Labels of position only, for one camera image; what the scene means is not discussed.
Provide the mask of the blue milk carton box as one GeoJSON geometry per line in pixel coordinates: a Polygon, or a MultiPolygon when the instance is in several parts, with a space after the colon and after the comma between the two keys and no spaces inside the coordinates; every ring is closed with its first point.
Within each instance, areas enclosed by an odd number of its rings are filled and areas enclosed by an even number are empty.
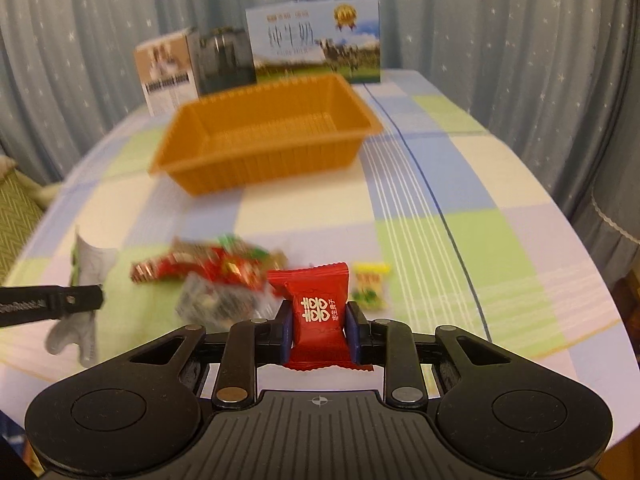
{"type": "Polygon", "coordinates": [[[259,82],[337,73],[351,84],[381,79],[378,0],[304,0],[246,11],[259,82]]]}

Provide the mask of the clear grey snack packet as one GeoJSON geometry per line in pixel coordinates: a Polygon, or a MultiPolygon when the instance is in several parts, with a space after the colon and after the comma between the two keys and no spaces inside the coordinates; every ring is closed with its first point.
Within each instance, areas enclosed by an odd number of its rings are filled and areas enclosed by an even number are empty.
{"type": "Polygon", "coordinates": [[[235,323],[274,318],[280,300],[267,289],[214,283],[190,273],[184,280],[176,313],[186,324],[201,325],[207,333],[228,332],[235,323]]]}

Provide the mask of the long red snack packet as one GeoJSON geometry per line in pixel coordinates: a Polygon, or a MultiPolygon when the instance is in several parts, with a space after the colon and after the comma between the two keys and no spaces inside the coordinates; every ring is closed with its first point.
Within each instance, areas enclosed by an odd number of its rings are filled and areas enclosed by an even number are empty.
{"type": "Polygon", "coordinates": [[[168,252],[135,262],[129,277],[142,284],[185,280],[190,273],[214,283],[259,290],[264,287],[268,270],[254,260],[228,254],[218,244],[177,242],[168,252]]]}

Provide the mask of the green patterned sofa cushion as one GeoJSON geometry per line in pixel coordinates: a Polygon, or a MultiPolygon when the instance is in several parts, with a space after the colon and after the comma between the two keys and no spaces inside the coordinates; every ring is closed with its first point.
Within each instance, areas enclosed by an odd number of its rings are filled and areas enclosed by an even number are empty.
{"type": "Polygon", "coordinates": [[[61,185],[40,185],[23,174],[17,162],[6,155],[1,155],[0,167],[1,281],[4,282],[61,185]]]}

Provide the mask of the green clear candy packet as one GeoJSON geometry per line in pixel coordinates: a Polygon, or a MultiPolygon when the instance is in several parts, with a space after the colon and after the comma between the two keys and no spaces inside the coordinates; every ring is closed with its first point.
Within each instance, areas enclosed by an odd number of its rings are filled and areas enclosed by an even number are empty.
{"type": "Polygon", "coordinates": [[[235,234],[221,235],[217,238],[217,244],[232,256],[254,260],[264,270],[283,270],[288,265],[288,258],[279,249],[263,248],[235,234]]]}

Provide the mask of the white product box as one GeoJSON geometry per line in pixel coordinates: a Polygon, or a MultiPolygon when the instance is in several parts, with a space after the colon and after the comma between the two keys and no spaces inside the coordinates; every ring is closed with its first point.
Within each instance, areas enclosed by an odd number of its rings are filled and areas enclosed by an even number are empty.
{"type": "Polygon", "coordinates": [[[134,49],[134,64],[152,116],[172,113],[198,99],[194,67],[199,39],[196,28],[190,27],[143,41],[134,49]]]}

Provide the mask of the orange plastic tray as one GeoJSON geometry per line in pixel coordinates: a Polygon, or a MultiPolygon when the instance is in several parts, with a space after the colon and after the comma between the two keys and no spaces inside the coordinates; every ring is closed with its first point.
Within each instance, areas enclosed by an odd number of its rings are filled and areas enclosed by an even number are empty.
{"type": "Polygon", "coordinates": [[[383,126],[340,75],[284,78],[179,108],[149,166],[191,196],[349,166],[383,126]]]}

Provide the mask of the yellow green candy packet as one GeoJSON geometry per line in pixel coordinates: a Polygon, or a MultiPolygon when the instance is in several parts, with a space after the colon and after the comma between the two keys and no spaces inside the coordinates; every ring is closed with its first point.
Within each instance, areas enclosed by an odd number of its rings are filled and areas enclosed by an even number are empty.
{"type": "Polygon", "coordinates": [[[384,262],[356,262],[350,268],[350,298],[362,310],[386,308],[386,288],[390,266],[384,262]]]}

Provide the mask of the blue star curtain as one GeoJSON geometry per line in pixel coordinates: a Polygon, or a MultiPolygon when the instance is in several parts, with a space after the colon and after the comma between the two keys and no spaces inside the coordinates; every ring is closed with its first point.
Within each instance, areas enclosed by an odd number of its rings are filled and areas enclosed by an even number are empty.
{"type": "MultiPolygon", "coordinates": [[[[292,0],[1,0],[1,151],[62,179],[143,96],[134,47],[292,0]]],[[[639,257],[639,0],[378,0],[382,63],[506,142],[605,281],[639,257]]]]}

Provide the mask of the white silver snack wrapper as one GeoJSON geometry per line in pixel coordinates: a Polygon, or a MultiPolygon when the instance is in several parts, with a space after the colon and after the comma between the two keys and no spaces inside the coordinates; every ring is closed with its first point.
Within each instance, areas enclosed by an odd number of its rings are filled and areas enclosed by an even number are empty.
{"type": "MultiPolygon", "coordinates": [[[[103,285],[117,256],[117,249],[93,246],[76,230],[70,286],[103,285]]],[[[51,328],[44,346],[47,352],[60,354],[70,344],[78,347],[78,361],[82,367],[90,367],[98,362],[96,311],[64,315],[51,328]]]]}

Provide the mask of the red double-happiness candy packet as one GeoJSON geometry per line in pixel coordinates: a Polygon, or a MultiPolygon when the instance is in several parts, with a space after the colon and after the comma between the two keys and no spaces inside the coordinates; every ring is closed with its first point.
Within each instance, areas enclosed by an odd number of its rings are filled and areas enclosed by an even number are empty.
{"type": "Polygon", "coordinates": [[[277,296],[292,302],[293,347],[285,366],[318,370],[339,366],[372,372],[352,362],[344,335],[349,270],[344,262],[294,270],[271,270],[267,280],[277,296]]]}

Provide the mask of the checkered tablecloth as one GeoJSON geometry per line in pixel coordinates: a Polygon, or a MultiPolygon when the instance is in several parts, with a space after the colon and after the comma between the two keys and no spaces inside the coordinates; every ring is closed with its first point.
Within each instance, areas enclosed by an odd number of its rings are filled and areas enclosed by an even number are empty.
{"type": "Polygon", "coordinates": [[[139,108],[67,178],[16,260],[11,286],[70,279],[77,237],[114,250],[96,317],[102,360],[176,328],[175,283],[131,266],[175,238],[233,233],[291,266],[386,263],[385,315],[429,333],[454,324],[583,382],[615,440],[639,423],[639,371],[614,301],[542,185],[502,141],[412,70],[359,94],[384,125],[352,166],[192,197],[149,174],[165,116],[139,108]]]}

